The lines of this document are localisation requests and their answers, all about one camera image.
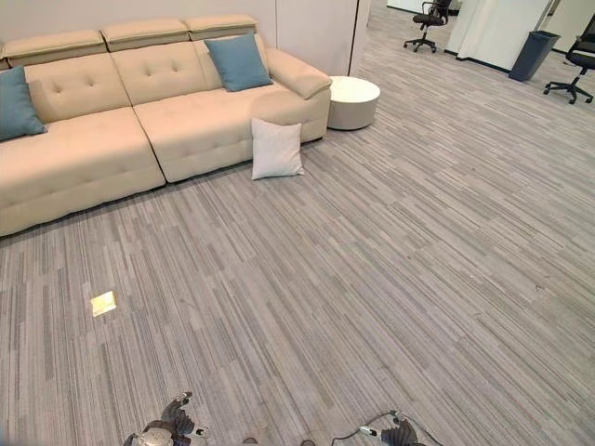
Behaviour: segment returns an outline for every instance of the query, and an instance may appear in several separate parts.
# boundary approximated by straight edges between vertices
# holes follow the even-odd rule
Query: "blue throw pillow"
[[[272,84],[262,64],[254,33],[223,40],[205,40],[211,59],[230,91]]]
[[[0,141],[47,130],[37,117],[22,67],[0,73]]]

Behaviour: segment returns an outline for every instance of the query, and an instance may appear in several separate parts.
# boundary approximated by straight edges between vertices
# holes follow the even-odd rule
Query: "white throw pillow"
[[[301,124],[277,125],[252,118],[252,179],[304,175],[299,157]]]

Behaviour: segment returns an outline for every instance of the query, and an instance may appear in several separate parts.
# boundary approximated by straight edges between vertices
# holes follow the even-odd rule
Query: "wire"
[[[371,425],[372,423],[374,423],[376,420],[379,420],[380,418],[382,418],[383,416],[387,416],[387,415],[396,415],[397,413],[395,411],[390,411],[390,412],[386,412],[386,413],[382,413],[380,415],[375,416],[374,418],[372,418],[371,420],[367,421],[366,423],[364,423],[365,426]],[[357,434],[360,431],[360,428],[358,427],[357,429],[355,429],[353,432],[351,432],[349,435],[346,435],[345,437],[334,437],[333,440],[331,441],[331,446],[335,445],[335,441],[336,440],[341,440],[341,439],[350,439],[351,437],[353,437],[355,434]]]
[[[428,430],[421,425],[420,423],[417,422],[417,420],[415,418],[412,418],[411,416],[407,415],[406,413],[403,413],[401,411],[389,411],[386,413],[381,413],[380,415],[375,416],[374,418],[372,418],[371,420],[367,421],[364,425],[368,426],[371,425],[372,423],[374,423],[376,420],[379,420],[380,418],[382,418],[383,416],[387,416],[387,415],[391,415],[394,416],[397,421],[399,419],[399,416],[401,416],[402,418],[405,418],[407,420],[413,421],[414,425],[416,425],[417,427],[419,427],[421,430],[423,430],[424,434],[426,434],[428,437],[430,437],[430,439],[432,441],[434,441],[434,443],[436,443],[438,446],[444,446],[442,443],[440,443],[438,440],[436,440],[434,438],[433,435],[431,435]],[[343,439],[350,439],[351,437],[353,437],[354,435],[356,435],[357,433],[360,432],[360,428],[358,427],[356,430],[354,430],[353,432],[351,432],[349,435],[346,435],[345,437],[334,437],[333,440],[331,441],[331,446],[335,445],[335,441],[336,440],[343,440]],[[413,445],[420,445],[420,446],[424,446],[422,443],[413,443]]]

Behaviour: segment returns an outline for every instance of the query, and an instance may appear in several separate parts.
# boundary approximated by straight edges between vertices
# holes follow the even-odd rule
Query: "pillow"
[[[232,39],[205,40],[205,44],[223,85],[229,91],[272,84],[253,32]]]
[[[299,157],[301,123],[277,125],[252,118],[252,179],[304,175]]]
[[[0,73],[0,141],[47,130],[37,117],[22,67]]]

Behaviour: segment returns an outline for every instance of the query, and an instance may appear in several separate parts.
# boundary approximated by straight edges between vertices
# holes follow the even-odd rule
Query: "white round ottoman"
[[[380,88],[349,76],[331,76],[331,109],[328,127],[355,130],[372,124]]]

